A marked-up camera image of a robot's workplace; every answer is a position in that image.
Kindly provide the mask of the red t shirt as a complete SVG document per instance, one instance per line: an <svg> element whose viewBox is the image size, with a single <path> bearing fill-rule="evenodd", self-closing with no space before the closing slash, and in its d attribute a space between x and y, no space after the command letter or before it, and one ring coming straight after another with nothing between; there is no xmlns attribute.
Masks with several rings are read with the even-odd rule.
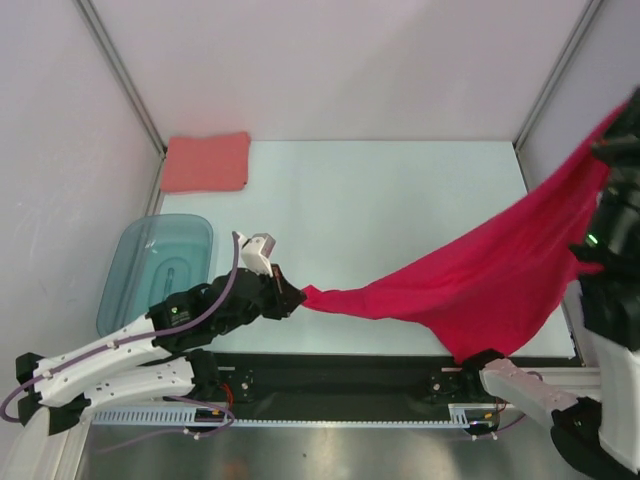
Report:
<svg viewBox="0 0 640 480"><path fill-rule="evenodd" d="M609 175L591 146L623 110L612 110L551 176L500 214L364 287L309 285L304 307L422 325L458 363L489 349L516 352L591 269L570 248L584 238Z"/></svg>

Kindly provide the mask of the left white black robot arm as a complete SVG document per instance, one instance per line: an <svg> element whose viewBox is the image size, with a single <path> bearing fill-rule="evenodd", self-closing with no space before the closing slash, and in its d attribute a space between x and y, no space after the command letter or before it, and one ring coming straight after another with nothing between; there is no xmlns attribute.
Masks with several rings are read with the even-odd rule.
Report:
<svg viewBox="0 0 640 480"><path fill-rule="evenodd" d="M156 397L207 401L221 376L212 340L258 318L289 317L306 299L278 266L268 273L234 268L212 283L170 295L122 329L66 354L25 353L15 362L18 413L27 425L48 414L48 434L75 427L88 415Z"/></svg>

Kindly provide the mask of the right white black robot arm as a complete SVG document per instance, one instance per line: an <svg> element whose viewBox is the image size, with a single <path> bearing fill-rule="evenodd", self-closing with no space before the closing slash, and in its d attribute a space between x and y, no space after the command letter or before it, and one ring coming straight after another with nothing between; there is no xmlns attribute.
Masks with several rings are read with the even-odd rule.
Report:
<svg viewBox="0 0 640 480"><path fill-rule="evenodd" d="M632 93L591 146L608 167L605 185L583 239L571 246L582 273L584 327L597 358L600 397L549 384L496 350L466 361L463 393L510 402L550 431L561 457L593 479L639 476L639 94Z"/></svg>

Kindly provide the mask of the teal transparent plastic bin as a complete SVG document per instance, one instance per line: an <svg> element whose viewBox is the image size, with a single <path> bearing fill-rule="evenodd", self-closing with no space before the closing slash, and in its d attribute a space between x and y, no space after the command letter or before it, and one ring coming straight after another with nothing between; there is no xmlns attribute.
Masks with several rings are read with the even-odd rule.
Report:
<svg viewBox="0 0 640 480"><path fill-rule="evenodd" d="M100 302L96 329L105 337L169 295L205 283L216 235L193 214L160 214L129 225L120 237Z"/></svg>

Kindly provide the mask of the folded salmon pink t shirt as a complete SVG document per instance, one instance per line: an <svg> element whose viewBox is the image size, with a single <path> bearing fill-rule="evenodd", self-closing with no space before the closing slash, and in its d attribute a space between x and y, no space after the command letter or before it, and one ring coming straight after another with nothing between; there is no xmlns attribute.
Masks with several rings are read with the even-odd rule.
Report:
<svg viewBox="0 0 640 480"><path fill-rule="evenodd" d="M233 192L249 178L247 132L169 139L160 190L168 194Z"/></svg>

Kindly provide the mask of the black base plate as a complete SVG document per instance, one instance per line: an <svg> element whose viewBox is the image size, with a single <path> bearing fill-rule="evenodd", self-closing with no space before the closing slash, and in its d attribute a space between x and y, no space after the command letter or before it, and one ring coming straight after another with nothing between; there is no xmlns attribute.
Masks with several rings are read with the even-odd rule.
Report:
<svg viewBox="0 0 640 480"><path fill-rule="evenodd" d="M432 417L449 404L490 404L476 373L448 356L218 353L234 398L251 418L396 420Z"/></svg>

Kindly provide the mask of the left aluminium frame post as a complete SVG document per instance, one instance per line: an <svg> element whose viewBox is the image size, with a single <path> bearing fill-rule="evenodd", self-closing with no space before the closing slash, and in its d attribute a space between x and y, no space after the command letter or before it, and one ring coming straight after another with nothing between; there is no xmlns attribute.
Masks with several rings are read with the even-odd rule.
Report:
<svg viewBox="0 0 640 480"><path fill-rule="evenodd" d="M144 133L151 142L156 152L163 157L166 146L161 138L158 128L140 95L118 49L111 39L99 12L90 0L73 0L81 19L84 21L89 33L94 39L99 51L112 72L125 100L129 104L134 116L141 125Z"/></svg>

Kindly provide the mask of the aluminium frame post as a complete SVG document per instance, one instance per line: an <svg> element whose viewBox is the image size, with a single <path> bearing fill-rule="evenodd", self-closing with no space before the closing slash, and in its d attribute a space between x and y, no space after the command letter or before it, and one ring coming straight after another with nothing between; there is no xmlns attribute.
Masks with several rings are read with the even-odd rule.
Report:
<svg viewBox="0 0 640 480"><path fill-rule="evenodd" d="M575 25L572 27L567 40L563 44L560 53L547 75L541 90L537 94L522 125L514 137L512 145L516 153L522 150L526 141L540 122L543 113L547 109L562 80L566 76L569 67L578 55L585 39L589 35L596 20L607 4L608 1L604 0L589 0L585 3L584 8L582 9Z"/></svg>
<svg viewBox="0 0 640 480"><path fill-rule="evenodd" d="M166 146L161 138L158 128L140 95L118 49L111 39L99 12L90 0L73 0L81 19L84 21L89 33L94 39L99 51L112 72L125 100L129 104L134 116L141 125L144 133L151 142L156 152L163 157Z"/></svg>

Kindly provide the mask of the right aluminium frame post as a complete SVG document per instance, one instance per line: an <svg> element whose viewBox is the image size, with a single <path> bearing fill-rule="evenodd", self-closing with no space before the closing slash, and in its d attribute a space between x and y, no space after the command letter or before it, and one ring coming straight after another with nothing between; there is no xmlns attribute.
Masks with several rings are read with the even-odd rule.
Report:
<svg viewBox="0 0 640 480"><path fill-rule="evenodd" d="M522 125L514 137L512 145L516 153L522 150L526 141L540 122L543 113L547 109L562 80L566 76L569 67L578 55L585 39L589 35L596 20L607 4L608 1L604 0L589 0L585 3L584 8L582 9L575 25L572 27L567 40L563 44L560 53L547 75L541 90L537 94Z"/></svg>

